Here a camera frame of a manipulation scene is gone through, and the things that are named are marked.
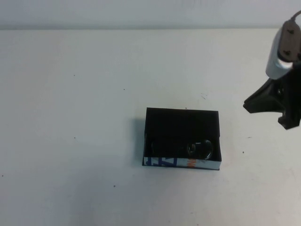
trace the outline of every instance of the white wall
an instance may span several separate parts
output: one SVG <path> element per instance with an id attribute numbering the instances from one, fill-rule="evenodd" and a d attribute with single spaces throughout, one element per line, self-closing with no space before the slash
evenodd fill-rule
<path id="1" fill-rule="evenodd" d="M 300 0 L 2 0 L 0 29 L 279 27 Z"/>

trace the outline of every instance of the black box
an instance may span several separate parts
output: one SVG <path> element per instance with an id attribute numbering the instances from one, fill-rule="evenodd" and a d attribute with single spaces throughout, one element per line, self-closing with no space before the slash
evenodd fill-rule
<path id="1" fill-rule="evenodd" d="M 147 108 L 143 165 L 219 170 L 217 111 Z"/>

